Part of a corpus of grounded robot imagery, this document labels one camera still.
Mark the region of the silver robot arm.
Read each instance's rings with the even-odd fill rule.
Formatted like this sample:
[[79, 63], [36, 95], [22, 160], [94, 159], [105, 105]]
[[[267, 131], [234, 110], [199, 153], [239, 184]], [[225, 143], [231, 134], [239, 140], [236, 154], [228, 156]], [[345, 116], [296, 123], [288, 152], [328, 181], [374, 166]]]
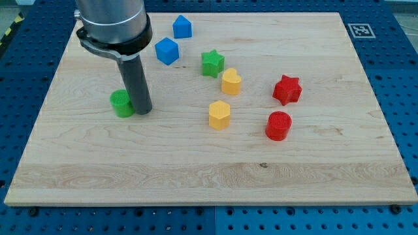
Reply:
[[74, 17], [82, 47], [118, 62], [138, 56], [152, 39], [143, 0], [76, 0]]

